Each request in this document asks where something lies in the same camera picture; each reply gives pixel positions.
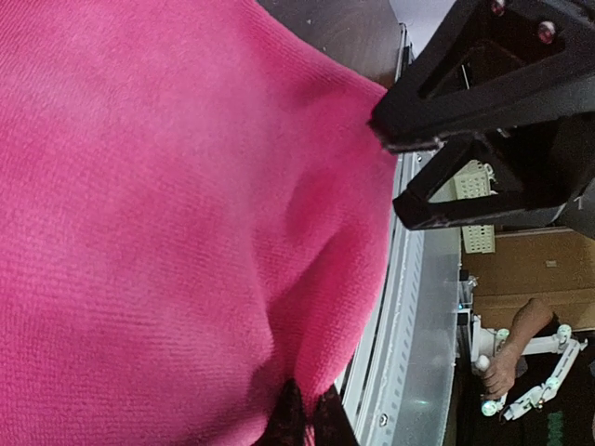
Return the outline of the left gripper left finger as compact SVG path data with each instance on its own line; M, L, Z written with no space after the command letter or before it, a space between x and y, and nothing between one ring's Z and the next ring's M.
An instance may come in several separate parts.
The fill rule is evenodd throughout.
M259 446L304 446L306 421L298 384L290 379L280 392Z

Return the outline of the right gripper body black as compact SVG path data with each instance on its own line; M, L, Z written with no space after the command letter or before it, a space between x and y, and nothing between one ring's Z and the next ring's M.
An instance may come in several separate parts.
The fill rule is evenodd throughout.
M495 226L546 227L565 216L594 181L594 113L487 134L497 194L509 203L487 221Z

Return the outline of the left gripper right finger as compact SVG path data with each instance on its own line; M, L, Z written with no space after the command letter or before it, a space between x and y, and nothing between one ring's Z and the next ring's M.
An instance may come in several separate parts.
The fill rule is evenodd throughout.
M311 421L316 446L359 445L335 387L319 398Z

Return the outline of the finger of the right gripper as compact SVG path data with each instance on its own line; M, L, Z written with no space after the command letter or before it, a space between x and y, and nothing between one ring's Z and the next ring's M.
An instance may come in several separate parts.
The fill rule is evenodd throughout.
M591 1L456 1L417 59L371 113L393 152L437 148L454 135L533 125L594 110ZM490 48L487 79L439 94L474 51Z
M494 198L497 191L486 196L455 198L442 202L434 198L439 189L468 162L481 161L493 167L493 155L489 142L485 139L451 139L393 200L396 216L409 230L493 225L487 219L503 214L510 206L503 199Z

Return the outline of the pink microfibre towel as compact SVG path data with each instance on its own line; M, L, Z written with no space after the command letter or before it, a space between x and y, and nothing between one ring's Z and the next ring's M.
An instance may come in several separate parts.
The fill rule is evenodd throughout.
M384 89L254 1L1 5L1 441L306 428L382 288Z

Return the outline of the person forearm and hand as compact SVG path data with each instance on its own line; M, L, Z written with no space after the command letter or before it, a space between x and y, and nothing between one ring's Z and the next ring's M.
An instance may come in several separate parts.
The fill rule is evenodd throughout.
M531 298L517 311L507 340L483 373L484 400L498 400L513 388L517 362L525 348L553 319L553 311L540 298Z

